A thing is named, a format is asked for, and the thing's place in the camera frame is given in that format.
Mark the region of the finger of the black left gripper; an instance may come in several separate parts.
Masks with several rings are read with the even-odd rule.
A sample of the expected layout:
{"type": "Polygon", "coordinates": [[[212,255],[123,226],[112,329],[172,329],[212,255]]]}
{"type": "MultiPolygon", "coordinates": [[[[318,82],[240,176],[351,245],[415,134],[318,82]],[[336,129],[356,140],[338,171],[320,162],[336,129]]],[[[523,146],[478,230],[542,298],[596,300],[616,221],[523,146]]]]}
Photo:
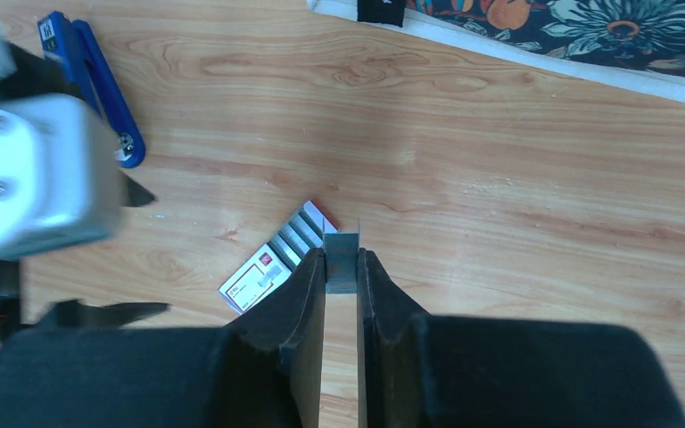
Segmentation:
{"type": "Polygon", "coordinates": [[[121,174],[124,188],[124,207],[140,208],[158,201],[157,196],[127,174],[121,174]]]}
{"type": "Polygon", "coordinates": [[[35,323],[36,329],[119,328],[164,313],[169,304],[163,302],[125,302],[106,306],[90,306],[81,300],[55,303],[35,323]]]}

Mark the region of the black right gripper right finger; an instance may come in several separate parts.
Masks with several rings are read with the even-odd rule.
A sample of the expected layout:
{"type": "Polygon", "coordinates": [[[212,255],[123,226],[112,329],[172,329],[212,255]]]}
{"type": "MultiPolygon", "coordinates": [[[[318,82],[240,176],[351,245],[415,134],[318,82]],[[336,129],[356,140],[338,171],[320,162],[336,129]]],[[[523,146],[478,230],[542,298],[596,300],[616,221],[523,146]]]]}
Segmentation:
{"type": "Polygon", "coordinates": [[[357,261],[360,427],[430,427],[430,314],[391,279],[371,250],[357,261]]]}

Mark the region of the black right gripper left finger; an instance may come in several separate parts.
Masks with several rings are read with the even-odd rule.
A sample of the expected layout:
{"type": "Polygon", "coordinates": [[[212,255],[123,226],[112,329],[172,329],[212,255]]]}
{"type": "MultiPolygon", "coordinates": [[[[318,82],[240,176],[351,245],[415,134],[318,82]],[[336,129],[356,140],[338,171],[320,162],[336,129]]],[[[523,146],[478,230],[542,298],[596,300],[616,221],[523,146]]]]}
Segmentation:
{"type": "Polygon", "coordinates": [[[227,328],[227,427],[317,427],[325,322],[325,254],[310,251],[290,278],[227,328]]]}

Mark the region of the grey staple strip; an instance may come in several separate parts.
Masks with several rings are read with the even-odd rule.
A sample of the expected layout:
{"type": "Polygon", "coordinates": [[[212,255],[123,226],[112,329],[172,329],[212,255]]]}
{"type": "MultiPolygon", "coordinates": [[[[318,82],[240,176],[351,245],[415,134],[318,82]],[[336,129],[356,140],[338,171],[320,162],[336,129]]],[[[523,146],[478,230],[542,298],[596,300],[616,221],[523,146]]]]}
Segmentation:
{"type": "Polygon", "coordinates": [[[350,294],[357,292],[360,225],[355,232],[323,235],[326,263],[326,292],[350,294]]]}

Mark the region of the red white staple box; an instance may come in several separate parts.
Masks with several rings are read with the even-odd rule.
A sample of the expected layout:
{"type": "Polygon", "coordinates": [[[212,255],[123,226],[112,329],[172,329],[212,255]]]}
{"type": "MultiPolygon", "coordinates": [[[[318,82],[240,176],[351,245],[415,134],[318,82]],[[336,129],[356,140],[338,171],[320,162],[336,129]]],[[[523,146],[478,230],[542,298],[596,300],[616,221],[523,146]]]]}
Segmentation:
{"type": "Polygon", "coordinates": [[[314,200],[302,204],[276,233],[248,258],[219,289],[228,306],[243,314],[279,288],[305,255],[338,232],[338,222],[314,200]]]}

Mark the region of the blue stapler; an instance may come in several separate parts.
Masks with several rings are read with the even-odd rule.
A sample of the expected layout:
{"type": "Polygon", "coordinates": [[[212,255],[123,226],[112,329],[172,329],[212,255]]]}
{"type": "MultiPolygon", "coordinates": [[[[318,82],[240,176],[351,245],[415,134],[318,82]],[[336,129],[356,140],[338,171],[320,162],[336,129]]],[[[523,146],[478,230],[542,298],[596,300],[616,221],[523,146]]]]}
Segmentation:
{"type": "Polygon", "coordinates": [[[54,11],[37,22],[37,33],[45,56],[60,64],[65,80],[117,133],[120,165],[138,167],[146,155],[144,139],[90,24],[54,11]]]}

